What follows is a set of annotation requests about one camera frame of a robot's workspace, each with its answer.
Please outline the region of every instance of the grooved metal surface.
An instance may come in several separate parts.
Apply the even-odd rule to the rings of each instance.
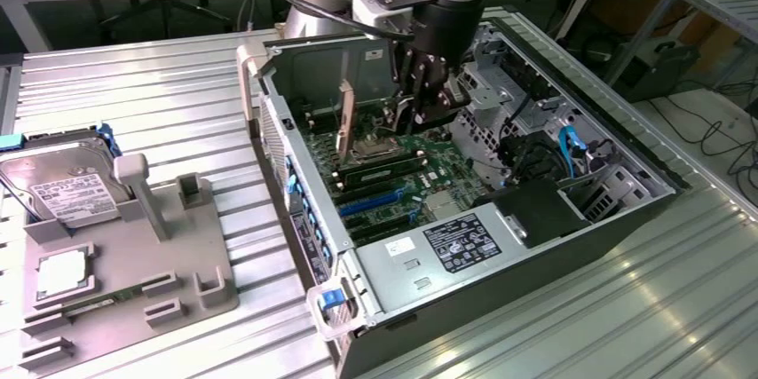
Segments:
[[[686,0],[758,43],[758,0]]]
[[[693,188],[598,262],[363,377],[758,377],[754,208],[730,197],[729,187],[709,171],[693,169],[695,159],[623,107],[531,23],[518,14],[500,16]],[[27,57],[19,77],[19,130],[65,129],[101,118],[113,126],[124,151],[145,153],[152,185],[190,170],[214,182],[242,300],[232,312],[56,377],[155,377],[169,368],[171,377],[334,376],[256,159],[243,143],[232,57],[216,63],[208,55],[206,63],[206,55],[195,55],[212,51],[223,57],[216,43],[231,52],[243,42],[239,36],[214,36]],[[172,63],[183,52],[198,62]],[[80,115],[80,107],[100,117]],[[12,199],[1,200],[5,378],[27,375],[9,367],[20,321],[15,301],[23,210]]]
[[[25,57],[16,117],[9,114],[15,131],[76,129],[103,120],[124,153],[144,153],[151,186],[199,172],[212,182],[240,297],[232,312],[49,377],[155,377],[167,371],[169,377],[334,377],[246,133],[235,49],[252,37],[278,36],[260,31]],[[33,377],[12,367],[21,333],[23,214],[5,197],[0,377]]]
[[[539,29],[500,16],[693,188],[601,260],[362,379],[758,377],[754,207]]]

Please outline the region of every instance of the hard drive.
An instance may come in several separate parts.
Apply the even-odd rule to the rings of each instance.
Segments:
[[[0,181],[33,221],[57,219],[68,228],[119,217],[132,197],[113,177],[121,155],[108,125],[24,138],[0,137]]]

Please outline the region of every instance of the circuit board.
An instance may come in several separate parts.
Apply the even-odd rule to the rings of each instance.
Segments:
[[[304,130],[302,133],[338,210],[350,213],[351,206],[360,206],[378,200],[382,194],[391,196],[395,192],[392,202],[342,215],[358,246],[468,209],[476,198],[490,191],[471,168],[471,161],[467,161],[455,144],[444,140],[442,128],[416,135],[395,135],[372,126],[370,114],[359,114],[354,146],[380,146],[387,152],[368,161],[362,160],[358,153],[352,153],[344,161],[339,160],[336,131],[315,134]],[[335,170],[359,165],[368,167],[372,162],[400,158],[402,154],[419,151],[424,153],[423,167],[396,178],[382,179],[376,193],[367,193],[371,188],[366,188],[364,197],[342,202],[343,196],[350,196],[351,192],[336,186]]]

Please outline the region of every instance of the metal shelf rack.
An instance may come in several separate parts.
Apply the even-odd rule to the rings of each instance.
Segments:
[[[629,47],[617,56],[606,74],[606,82],[613,85],[625,72],[642,43],[650,38],[669,7],[677,0],[661,0],[639,28]],[[743,38],[758,43],[758,0],[682,0],[701,12],[707,13],[723,25],[737,31]]]

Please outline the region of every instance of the hard drive label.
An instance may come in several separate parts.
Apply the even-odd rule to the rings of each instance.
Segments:
[[[64,223],[116,210],[116,202],[96,173],[31,186],[31,190]]]
[[[462,271],[502,253],[472,213],[430,228],[424,236],[447,272]]]

